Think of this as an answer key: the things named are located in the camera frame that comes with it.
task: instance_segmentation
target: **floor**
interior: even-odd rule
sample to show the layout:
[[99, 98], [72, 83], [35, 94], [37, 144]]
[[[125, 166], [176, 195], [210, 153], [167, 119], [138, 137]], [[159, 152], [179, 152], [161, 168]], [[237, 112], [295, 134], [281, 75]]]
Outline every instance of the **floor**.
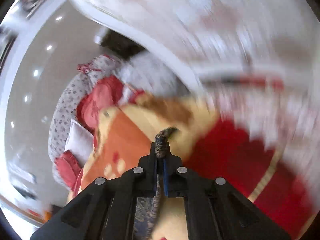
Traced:
[[34, 38], [13, 82], [5, 121], [7, 165], [17, 165], [35, 176], [36, 184], [22, 182], [36, 192], [45, 207], [50, 203], [64, 206], [68, 194], [53, 180], [47, 154], [53, 112], [77, 74], [77, 64], [101, 54], [101, 47], [94, 43], [100, 28], [65, 2]]

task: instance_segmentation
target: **brown patch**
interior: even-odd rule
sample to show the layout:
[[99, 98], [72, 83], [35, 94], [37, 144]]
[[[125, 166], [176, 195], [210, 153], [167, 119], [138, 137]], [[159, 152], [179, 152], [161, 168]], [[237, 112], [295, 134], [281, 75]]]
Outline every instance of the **brown patch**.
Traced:
[[156, 98], [145, 95], [139, 98], [137, 105], [152, 110], [169, 122], [182, 122], [188, 125], [193, 117], [192, 112], [175, 98]]

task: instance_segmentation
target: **black object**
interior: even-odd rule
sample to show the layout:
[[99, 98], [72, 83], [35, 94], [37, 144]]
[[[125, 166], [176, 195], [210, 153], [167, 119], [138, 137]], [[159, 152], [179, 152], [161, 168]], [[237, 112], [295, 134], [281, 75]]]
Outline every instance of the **black object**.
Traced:
[[178, 169], [181, 159], [167, 146], [166, 157], [157, 159], [152, 143], [150, 154], [139, 160], [141, 173], [131, 169], [117, 179], [93, 181], [30, 240], [131, 240], [137, 197], [155, 195], [157, 174], [168, 197], [184, 197], [189, 240], [290, 239], [223, 178]]

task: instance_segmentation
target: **white pillow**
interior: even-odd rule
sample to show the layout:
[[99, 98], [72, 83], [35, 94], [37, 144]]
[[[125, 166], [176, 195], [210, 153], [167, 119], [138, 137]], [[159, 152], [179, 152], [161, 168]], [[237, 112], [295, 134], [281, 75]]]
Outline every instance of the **white pillow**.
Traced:
[[70, 150], [83, 167], [92, 152], [93, 135], [77, 121], [71, 120], [70, 133], [64, 151]]

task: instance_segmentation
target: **metal screw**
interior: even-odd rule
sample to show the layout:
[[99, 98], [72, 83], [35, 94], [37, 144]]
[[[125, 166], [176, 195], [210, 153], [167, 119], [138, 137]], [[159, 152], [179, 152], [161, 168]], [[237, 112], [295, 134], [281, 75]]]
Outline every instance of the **metal screw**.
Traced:
[[95, 182], [97, 185], [102, 185], [105, 181], [106, 181], [105, 178], [100, 177], [100, 178], [95, 179], [94, 182]]
[[143, 172], [143, 168], [141, 168], [141, 167], [135, 167], [135, 168], [133, 169], [133, 172], [136, 173], [136, 174], [142, 173], [142, 172]]
[[216, 178], [216, 183], [218, 184], [218, 185], [223, 185], [223, 184], [225, 184], [225, 182], [226, 182], [226, 180], [224, 179], [224, 178]]
[[177, 168], [177, 172], [179, 172], [179, 173], [186, 173], [187, 171], [188, 171], [188, 169], [183, 166]]

